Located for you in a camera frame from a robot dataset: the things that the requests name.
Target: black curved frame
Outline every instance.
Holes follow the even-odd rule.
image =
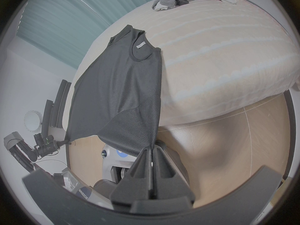
[[[27,0],[0,0],[0,41],[9,27],[12,18],[21,9]],[[273,0],[287,15],[288,20],[293,21],[295,28],[300,32],[299,12],[297,6],[287,0]],[[3,172],[0,168],[0,216],[2,224],[38,224],[38,222],[27,212],[20,203],[11,188],[9,187]],[[300,224],[300,167],[292,180],[289,189],[284,193],[272,211],[264,218],[260,224]]]

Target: blue logo sticker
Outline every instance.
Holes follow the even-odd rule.
[[[92,194],[92,189],[90,187],[82,187],[81,189],[79,189],[76,192],[75,195],[77,197],[80,197],[82,199],[87,200],[90,197],[91,194]]]
[[[128,154],[126,154],[126,153],[124,153],[124,152],[121,152],[121,151],[119,151],[119,150],[116,150],[116,151],[117,151],[117,154],[118,154],[120,157],[122,157],[122,158],[125,158],[125,157],[128,156]]]

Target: curtain fold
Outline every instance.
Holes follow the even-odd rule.
[[[78,68],[111,24],[151,0],[29,0],[17,36]]]

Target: round mirror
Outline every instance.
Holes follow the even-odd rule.
[[[41,125],[40,116],[35,111],[29,111],[24,117],[24,124],[29,131],[36,132]]]

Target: wooden floor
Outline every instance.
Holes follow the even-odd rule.
[[[262,165],[284,174],[290,148],[290,123],[283,94],[230,112],[184,125],[159,127],[157,138],[176,150],[196,195],[194,207],[230,193]],[[102,178],[98,137],[69,146],[72,171],[93,186]]]

